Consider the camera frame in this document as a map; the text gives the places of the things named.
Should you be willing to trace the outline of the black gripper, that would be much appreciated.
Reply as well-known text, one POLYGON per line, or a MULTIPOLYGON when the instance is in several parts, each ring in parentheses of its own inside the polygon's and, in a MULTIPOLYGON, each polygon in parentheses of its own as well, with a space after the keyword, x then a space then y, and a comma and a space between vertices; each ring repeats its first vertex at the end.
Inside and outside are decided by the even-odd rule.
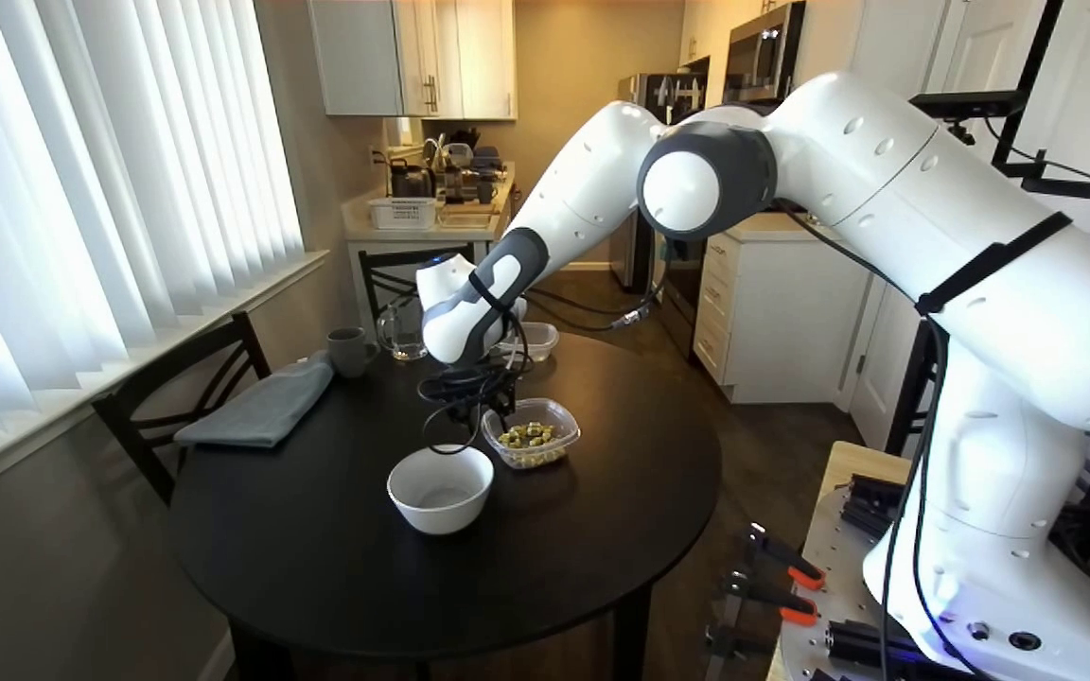
POLYGON ((423 429, 458 429, 466 441, 476 438, 482 417, 507 417, 520 402, 522 356, 493 351, 474 363, 449 363, 431 370, 416 396, 428 406, 423 429))

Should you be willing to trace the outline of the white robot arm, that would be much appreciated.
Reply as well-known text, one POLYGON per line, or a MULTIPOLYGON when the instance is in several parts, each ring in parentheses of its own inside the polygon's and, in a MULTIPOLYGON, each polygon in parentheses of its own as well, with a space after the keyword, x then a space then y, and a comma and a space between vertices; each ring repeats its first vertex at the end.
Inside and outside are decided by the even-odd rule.
POLYGON ((1090 681, 1090 578, 1052 546, 1090 441, 1090 236, 926 114, 826 73, 771 114, 679 125, 602 105, 482 257, 416 274, 423 347, 476 363, 520 300, 626 214, 688 240, 804 208, 945 333, 912 492, 862 557, 872 597, 937 667, 1090 681))

